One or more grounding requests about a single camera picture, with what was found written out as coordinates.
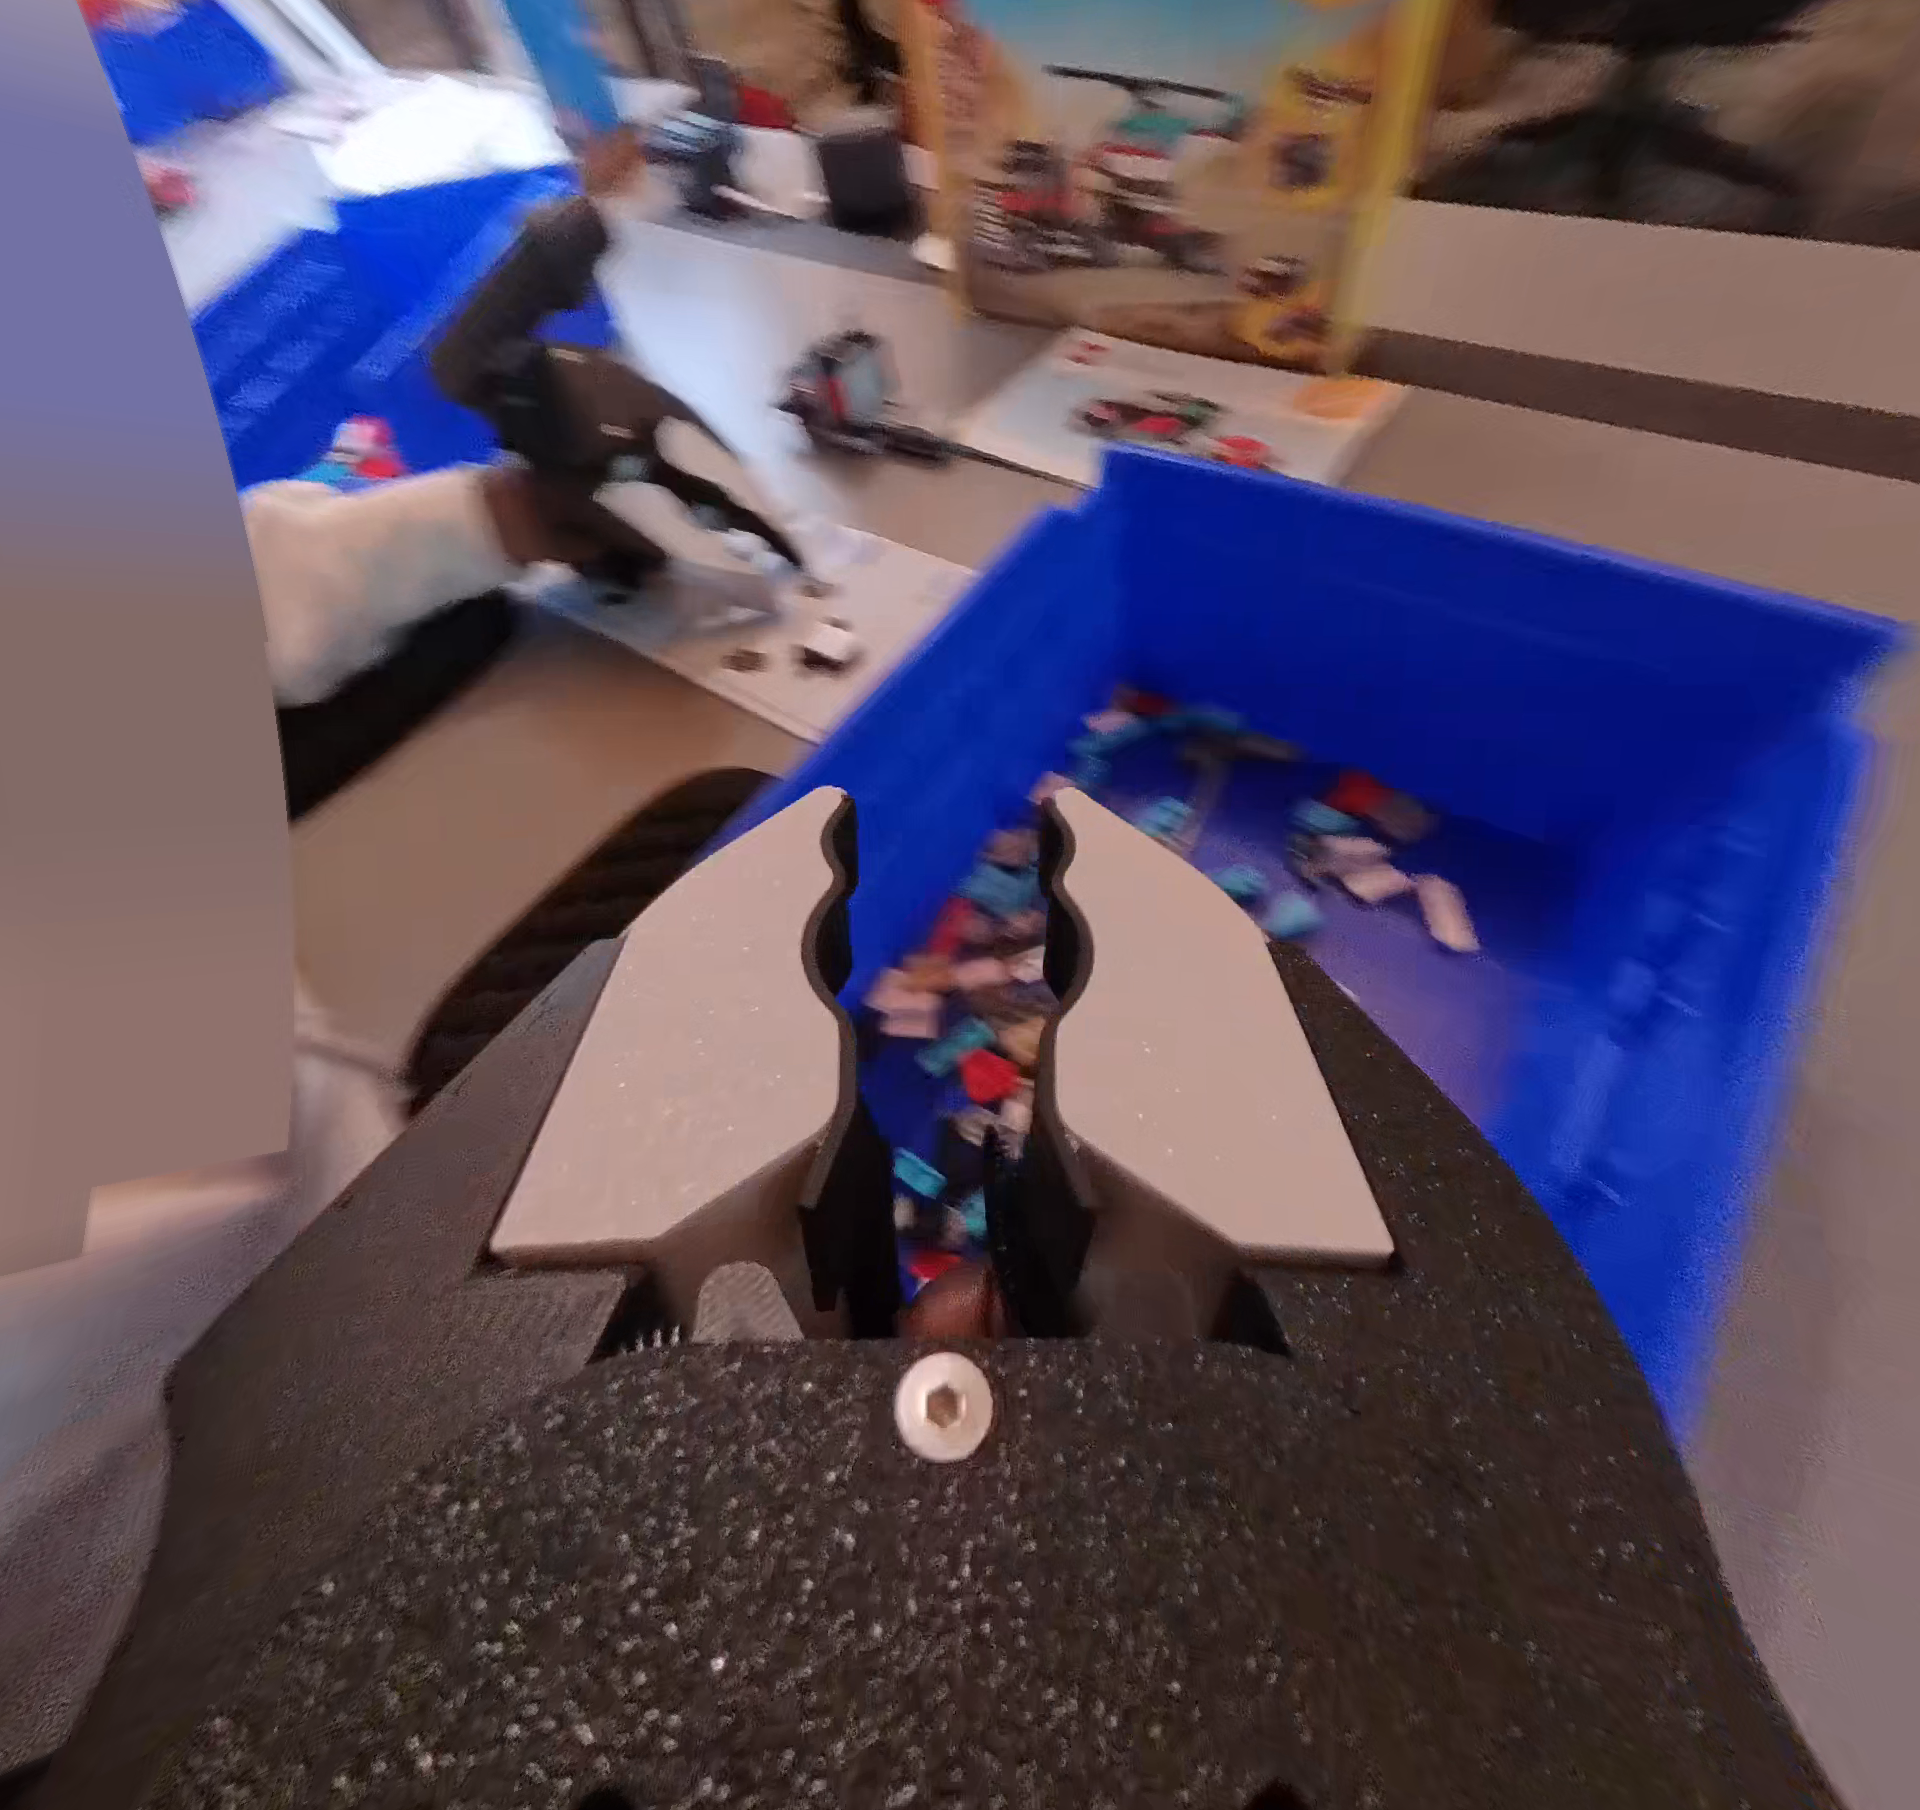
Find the pile of lego bricks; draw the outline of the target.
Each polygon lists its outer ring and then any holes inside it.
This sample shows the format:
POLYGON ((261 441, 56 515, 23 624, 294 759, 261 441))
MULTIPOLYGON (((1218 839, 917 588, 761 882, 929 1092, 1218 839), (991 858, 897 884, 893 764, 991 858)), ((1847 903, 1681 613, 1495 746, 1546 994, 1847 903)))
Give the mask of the pile of lego bricks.
POLYGON ((1233 712, 1135 690, 1084 720, 1069 757, 1067 777, 1044 777, 1027 811, 983 841, 920 949, 879 970, 866 996, 908 1296, 988 1259, 988 1147, 1004 1167, 1027 1148, 1044 1039, 1062 998, 1045 980, 1049 906, 1039 877, 1044 804, 1060 790, 1089 790, 1120 813, 1114 768, 1138 759, 1181 768, 1125 818, 1157 844, 1146 930, 1167 937, 1156 940, 1142 983, 1154 1002, 1181 983, 1224 1013, 1231 1035, 1247 1017, 1233 993, 1192 970, 1196 940, 1165 905, 1172 864, 1220 895, 1264 953, 1371 912, 1458 964, 1481 959, 1467 895, 1433 868, 1436 817, 1365 771, 1327 777, 1233 712))

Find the black office chair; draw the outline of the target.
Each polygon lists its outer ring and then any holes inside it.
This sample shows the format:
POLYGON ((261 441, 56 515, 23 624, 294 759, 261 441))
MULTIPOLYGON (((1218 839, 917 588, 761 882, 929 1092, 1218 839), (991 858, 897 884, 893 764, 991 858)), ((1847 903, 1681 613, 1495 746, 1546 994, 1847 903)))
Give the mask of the black office chair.
POLYGON ((1599 46, 1597 92, 1493 135, 1473 170, 1499 209, 1640 220, 1636 185, 1659 173, 1730 185, 1762 204, 1762 235, 1801 236, 1810 192, 1757 149, 1726 139, 1673 88, 1672 64, 1698 50, 1753 50, 1795 39, 1814 0, 1495 0, 1495 22, 1525 46, 1599 46))

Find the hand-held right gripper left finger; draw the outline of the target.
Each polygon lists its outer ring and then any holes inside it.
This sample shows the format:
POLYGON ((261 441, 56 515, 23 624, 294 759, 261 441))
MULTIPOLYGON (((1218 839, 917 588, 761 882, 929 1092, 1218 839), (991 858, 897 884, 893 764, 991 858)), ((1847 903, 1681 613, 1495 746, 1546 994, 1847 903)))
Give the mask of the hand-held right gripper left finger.
POLYGON ((823 958, 853 802, 819 788, 711 853, 624 930, 495 1222, 511 1271, 652 1276, 691 1313, 726 1265, 793 1313, 846 1313, 808 1200, 853 1110, 853 1035, 823 958))

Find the black cube charger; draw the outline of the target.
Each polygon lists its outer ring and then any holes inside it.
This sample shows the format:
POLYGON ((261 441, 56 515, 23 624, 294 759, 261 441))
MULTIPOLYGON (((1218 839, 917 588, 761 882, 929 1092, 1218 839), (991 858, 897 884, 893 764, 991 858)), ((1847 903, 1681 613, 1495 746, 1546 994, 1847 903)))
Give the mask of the black cube charger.
POLYGON ((846 121, 813 139, 825 220, 853 236, 912 241, 924 219, 897 130, 881 119, 846 121))

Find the person's left forearm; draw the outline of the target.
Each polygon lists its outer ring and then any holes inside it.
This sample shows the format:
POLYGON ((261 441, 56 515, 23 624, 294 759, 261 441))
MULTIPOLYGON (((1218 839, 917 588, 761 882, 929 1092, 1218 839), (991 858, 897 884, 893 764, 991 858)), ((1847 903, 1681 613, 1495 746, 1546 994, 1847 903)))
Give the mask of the person's left forearm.
POLYGON ((241 491, 276 705, 324 701, 428 617, 514 580, 486 478, 455 466, 360 489, 279 478, 241 491))

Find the lego truck model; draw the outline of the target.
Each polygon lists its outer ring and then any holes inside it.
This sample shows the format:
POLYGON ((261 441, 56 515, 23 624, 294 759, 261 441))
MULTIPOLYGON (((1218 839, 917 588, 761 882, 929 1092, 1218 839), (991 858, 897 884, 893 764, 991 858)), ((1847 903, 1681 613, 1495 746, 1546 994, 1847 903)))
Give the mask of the lego truck model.
POLYGON ((954 451, 912 422, 897 399, 893 360, 872 330, 844 328, 811 341, 783 379, 775 409, 819 453, 944 467, 954 451))

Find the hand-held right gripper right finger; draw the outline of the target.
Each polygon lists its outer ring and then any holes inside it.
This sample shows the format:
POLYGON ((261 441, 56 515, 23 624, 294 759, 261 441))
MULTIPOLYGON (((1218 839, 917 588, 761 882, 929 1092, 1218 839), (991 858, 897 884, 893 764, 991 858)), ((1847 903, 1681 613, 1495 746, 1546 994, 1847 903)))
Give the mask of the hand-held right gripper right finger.
POLYGON ((1062 790, 1044 810, 1036 1140, 1142 1245, 1387 1271, 1391 1228, 1260 923, 1169 844, 1062 790))

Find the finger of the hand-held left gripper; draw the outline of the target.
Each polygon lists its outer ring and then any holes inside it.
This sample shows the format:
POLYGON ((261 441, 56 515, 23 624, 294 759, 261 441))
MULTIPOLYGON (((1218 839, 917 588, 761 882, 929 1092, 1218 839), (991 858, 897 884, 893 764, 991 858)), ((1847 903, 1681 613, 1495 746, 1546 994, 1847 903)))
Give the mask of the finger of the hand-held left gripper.
POLYGON ((652 423, 643 466, 643 480, 686 509, 717 515, 723 527, 750 534, 775 550, 791 572, 811 574, 791 512, 694 413, 668 413, 652 423))

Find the lego set cardboard box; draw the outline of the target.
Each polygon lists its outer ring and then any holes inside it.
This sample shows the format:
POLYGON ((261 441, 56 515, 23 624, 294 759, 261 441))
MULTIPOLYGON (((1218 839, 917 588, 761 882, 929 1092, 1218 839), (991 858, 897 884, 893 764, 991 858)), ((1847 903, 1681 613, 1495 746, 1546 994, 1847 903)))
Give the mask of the lego set cardboard box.
POLYGON ((1305 375, 1365 291, 1454 0, 900 0, 954 286, 1305 375))

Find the blue cloth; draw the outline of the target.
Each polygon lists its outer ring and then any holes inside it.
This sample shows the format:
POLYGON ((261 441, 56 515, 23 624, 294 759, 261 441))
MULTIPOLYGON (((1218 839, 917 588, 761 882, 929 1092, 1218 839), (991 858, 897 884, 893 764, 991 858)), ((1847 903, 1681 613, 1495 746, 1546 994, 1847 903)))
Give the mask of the blue cloth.
POLYGON ((348 419, 386 423, 410 472, 490 459, 491 431, 442 394, 428 350, 523 211, 571 190, 544 166, 352 196, 192 314, 235 486, 300 478, 348 419))

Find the closed lego instruction booklet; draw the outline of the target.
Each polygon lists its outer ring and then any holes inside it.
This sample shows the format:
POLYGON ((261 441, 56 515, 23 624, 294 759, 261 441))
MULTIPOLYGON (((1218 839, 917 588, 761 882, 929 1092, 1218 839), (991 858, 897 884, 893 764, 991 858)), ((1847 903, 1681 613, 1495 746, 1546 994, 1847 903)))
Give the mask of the closed lego instruction booklet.
POLYGON ((948 431, 974 457, 1092 487, 1109 451, 1149 447, 1338 487, 1404 403, 1371 378, 1314 378, 1058 334, 948 431))

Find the grey battery charger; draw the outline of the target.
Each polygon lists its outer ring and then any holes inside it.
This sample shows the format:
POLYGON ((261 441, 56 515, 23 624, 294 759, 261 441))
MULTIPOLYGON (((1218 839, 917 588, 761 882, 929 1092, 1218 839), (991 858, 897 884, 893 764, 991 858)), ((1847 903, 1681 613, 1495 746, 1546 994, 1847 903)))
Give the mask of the grey battery charger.
POLYGON ((689 214, 726 220, 745 214, 735 163, 740 155, 740 127, 732 119, 683 110, 659 129, 659 158, 680 177, 689 214))

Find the person's right hand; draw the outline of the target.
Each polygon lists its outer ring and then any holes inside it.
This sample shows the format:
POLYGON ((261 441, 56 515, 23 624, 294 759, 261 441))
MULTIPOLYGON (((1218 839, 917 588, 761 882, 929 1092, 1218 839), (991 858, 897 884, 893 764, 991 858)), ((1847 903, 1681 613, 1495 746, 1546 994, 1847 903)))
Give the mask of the person's right hand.
POLYGON ((900 1318, 906 1342, 991 1342, 1010 1332, 991 1263, 958 1263, 922 1285, 900 1318))

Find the blue plastic bin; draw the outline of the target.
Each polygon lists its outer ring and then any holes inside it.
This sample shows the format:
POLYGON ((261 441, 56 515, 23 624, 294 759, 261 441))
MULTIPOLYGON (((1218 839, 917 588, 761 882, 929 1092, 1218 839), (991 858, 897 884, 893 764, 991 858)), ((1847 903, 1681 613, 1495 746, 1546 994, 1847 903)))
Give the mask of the blue plastic bin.
POLYGON ((223 0, 80 0, 134 149, 271 109, 290 79, 223 0))
POLYGON ((1305 760, 1237 771, 1199 866, 1282 884, 1371 777, 1480 953, 1326 903, 1305 953, 1555 1219, 1677 1436, 1812 1026, 1895 624, 1295 478, 1114 453, 718 836, 851 792, 853 991, 922 944, 1117 690, 1305 760))

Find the black padded wrist rest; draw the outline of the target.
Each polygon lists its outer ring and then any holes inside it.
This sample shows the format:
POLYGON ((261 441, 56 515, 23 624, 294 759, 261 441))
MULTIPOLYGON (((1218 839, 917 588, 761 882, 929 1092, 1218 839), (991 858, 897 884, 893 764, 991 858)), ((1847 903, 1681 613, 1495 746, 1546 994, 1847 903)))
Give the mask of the black padded wrist rest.
POLYGON ((771 777, 717 768, 659 792, 535 897, 426 1014, 406 1072, 419 1116, 594 944, 620 937, 771 777))

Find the open lego instruction booklet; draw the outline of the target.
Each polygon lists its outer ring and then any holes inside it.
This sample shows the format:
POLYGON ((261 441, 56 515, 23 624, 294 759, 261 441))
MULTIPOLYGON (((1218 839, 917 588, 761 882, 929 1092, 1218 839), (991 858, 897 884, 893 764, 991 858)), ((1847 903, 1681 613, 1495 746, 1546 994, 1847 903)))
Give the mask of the open lego instruction booklet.
POLYGON ((648 537, 668 567, 633 597, 607 597, 560 567, 533 570, 517 596, 802 744, 823 744, 972 582, 963 567, 857 529, 808 534, 809 576, 761 541, 694 527, 674 507, 648 537), (793 666, 799 636, 820 619, 862 636, 869 656, 855 670, 793 666))

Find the person's left hand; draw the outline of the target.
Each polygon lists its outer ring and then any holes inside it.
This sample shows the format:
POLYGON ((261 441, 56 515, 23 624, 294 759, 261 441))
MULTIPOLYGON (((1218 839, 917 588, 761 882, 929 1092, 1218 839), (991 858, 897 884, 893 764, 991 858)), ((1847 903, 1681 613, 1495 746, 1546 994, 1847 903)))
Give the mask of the person's left hand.
POLYGON ((495 463, 479 483, 495 543, 518 570, 560 567, 607 597, 633 597, 667 574, 667 552, 584 478, 495 463))

